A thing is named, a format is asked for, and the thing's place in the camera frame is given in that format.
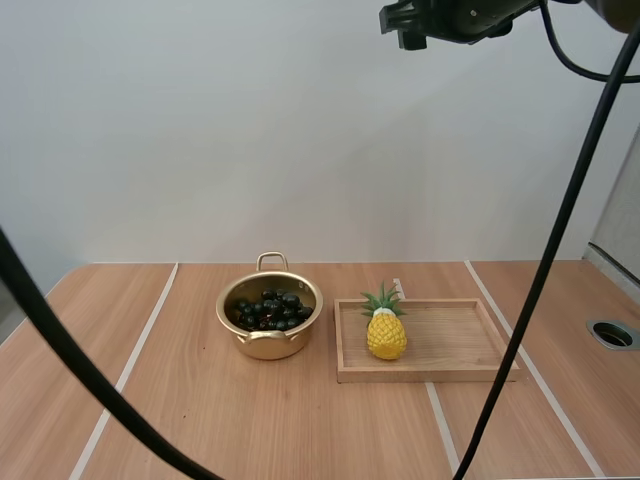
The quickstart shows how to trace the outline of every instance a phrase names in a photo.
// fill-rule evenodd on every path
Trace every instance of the wooden tray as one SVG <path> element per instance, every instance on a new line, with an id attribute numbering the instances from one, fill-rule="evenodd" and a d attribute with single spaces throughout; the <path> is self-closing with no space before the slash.
<path id="1" fill-rule="evenodd" d="M 367 347 L 362 300 L 336 300 L 338 382 L 491 382 L 506 349 L 478 299 L 402 300 L 407 349 L 381 360 Z M 514 362 L 508 381 L 520 378 Z"/>

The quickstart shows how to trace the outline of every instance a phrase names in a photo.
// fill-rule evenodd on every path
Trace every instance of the pineapple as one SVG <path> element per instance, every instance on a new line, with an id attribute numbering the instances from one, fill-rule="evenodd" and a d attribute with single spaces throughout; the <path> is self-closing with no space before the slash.
<path id="1" fill-rule="evenodd" d="M 384 360 L 400 358 L 407 348 L 407 336 L 398 319 L 404 312 L 396 306 L 400 299 L 393 298 L 397 294 L 395 287 L 385 293 L 384 282 L 378 298 L 370 293 L 362 293 L 368 300 L 364 305 L 367 312 L 363 315 L 371 317 L 367 326 L 367 345 L 371 353 Z"/>

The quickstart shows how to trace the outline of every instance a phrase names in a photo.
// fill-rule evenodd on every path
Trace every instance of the black cable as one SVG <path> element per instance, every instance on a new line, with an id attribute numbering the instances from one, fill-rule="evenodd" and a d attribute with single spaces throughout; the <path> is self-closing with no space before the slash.
<path id="1" fill-rule="evenodd" d="M 491 391 L 487 396 L 487 401 L 482 408 L 482 413 L 480 413 L 480 418 L 478 419 L 476 428 L 473 431 L 467 451 L 464 454 L 462 462 L 460 462 L 458 471 L 453 477 L 454 480 L 462 480 L 464 474 L 469 468 L 469 465 L 471 464 L 471 460 L 473 460 L 476 450 L 478 449 L 480 439 L 482 438 L 484 429 L 489 422 L 489 417 L 496 405 L 496 401 L 502 391 L 504 382 L 507 379 L 507 374 L 509 373 L 511 364 L 516 357 L 516 353 L 518 353 L 518 347 L 524 337 L 524 332 L 526 331 L 529 320 L 531 319 L 533 309 L 538 302 L 538 298 L 540 298 L 540 293 L 542 292 L 542 288 L 544 287 L 547 275 L 551 269 L 553 259 L 558 251 L 558 246 L 560 245 L 564 231 L 569 223 L 571 212 L 573 211 L 573 207 L 578 199 L 578 194 L 580 193 L 580 188 L 582 187 L 582 183 L 587 175 L 587 171 L 589 170 L 589 165 L 591 164 L 593 153 L 595 152 L 598 141 L 600 140 L 605 122 L 607 121 L 609 112 L 611 112 L 613 102 L 620 90 L 624 75 L 631 64 L 631 60 L 638 49 L 639 43 L 640 20 L 635 24 L 633 31 L 627 37 L 627 40 L 622 46 L 618 58 L 616 59 L 616 63 L 613 66 L 613 70 L 611 71 L 611 75 L 609 75 L 609 80 L 602 91 L 600 101 L 598 102 L 598 106 L 596 107 L 596 111 L 591 120 L 591 125 L 589 125 L 589 130 L 587 131 L 587 135 L 582 144 L 578 161 L 576 162 L 573 174 L 571 175 L 569 186 L 567 187 L 567 191 L 562 199 L 558 216 L 556 217 L 547 246 L 544 250 L 544 254 L 542 255 L 542 260 L 540 261 L 540 265 L 538 265 L 538 270 L 536 271 L 533 283 L 529 289 L 529 294 L 527 295 L 527 299 L 525 300 L 520 316 L 518 317 L 518 322 L 513 329 L 513 335 L 511 336 L 511 340 L 507 346 L 507 350 L 502 359 L 502 363 L 500 364 L 500 368 L 498 369 Z"/>
<path id="2" fill-rule="evenodd" d="M 80 349 L 44 299 L 0 228 L 0 277 L 53 351 L 91 394 L 138 440 L 162 460 L 197 480 L 221 480 L 167 442 L 111 386 Z"/>
<path id="3" fill-rule="evenodd" d="M 542 21 L 544 22 L 544 29 L 547 31 L 547 38 L 549 39 L 551 48 L 553 49 L 553 52 L 556 54 L 556 57 L 558 57 L 558 60 L 560 60 L 560 62 L 569 70 L 571 70 L 574 73 L 577 73 L 582 77 L 586 77 L 591 80 L 595 80 L 597 82 L 606 82 L 609 79 L 609 75 L 603 75 L 602 73 L 595 73 L 595 72 L 592 72 L 591 70 L 587 70 L 586 68 L 582 68 L 581 66 L 576 65 L 562 51 L 562 48 L 560 48 L 560 44 L 558 43 L 558 39 L 556 38 L 556 33 L 553 30 L 553 24 L 551 23 L 551 15 L 549 14 L 549 7 L 547 6 L 546 0 L 540 0 L 540 13 L 542 13 Z M 639 83 L 639 82 L 640 82 L 640 75 L 630 75 L 622 79 L 622 83 Z"/>

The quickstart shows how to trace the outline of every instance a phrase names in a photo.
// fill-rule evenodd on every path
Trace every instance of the wooden table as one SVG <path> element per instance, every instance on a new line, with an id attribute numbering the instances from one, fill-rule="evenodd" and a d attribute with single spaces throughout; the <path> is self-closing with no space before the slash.
<path id="1" fill-rule="evenodd" d="M 337 384 L 333 300 L 399 279 L 407 298 L 481 298 L 507 339 L 535 267 L 292 265 L 328 306 L 300 353 L 261 362 L 215 317 L 219 291 L 253 267 L 181 264 L 123 394 L 228 479 L 447 479 L 490 384 Z M 114 384 L 173 269 L 88 265 L 50 293 Z M 640 308 L 590 264 L 558 262 L 525 337 L 525 378 L 505 386 L 467 479 L 640 475 L 640 351 L 606 350 L 585 328 L 594 319 L 640 328 Z M 67 479 L 74 467 L 86 479 L 184 478 L 107 415 L 98 435 L 102 414 L 28 322 L 0 346 L 0 478 Z"/>

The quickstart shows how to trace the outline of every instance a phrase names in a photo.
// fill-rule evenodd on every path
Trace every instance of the gold pot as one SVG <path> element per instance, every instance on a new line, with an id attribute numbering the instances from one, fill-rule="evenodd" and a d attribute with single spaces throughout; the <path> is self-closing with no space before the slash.
<path id="1" fill-rule="evenodd" d="M 282 270 L 262 270 L 262 261 L 266 257 L 280 257 Z M 296 328 L 281 332 L 248 332 L 230 319 L 237 318 L 236 304 L 241 299 L 249 301 L 259 299 L 267 288 L 282 288 L 300 297 L 300 301 L 313 308 L 311 316 Z M 280 252 L 267 252 L 258 257 L 256 273 L 242 277 L 226 287 L 216 302 L 216 313 L 220 322 L 232 333 L 233 341 L 245 355 L 261 360 L 276 360 L 293 355 L 304 347 L 311 336 L 313 322 L 322 310 L 322 293 L 315 283 L 289 271 L 289 263 Z"/>

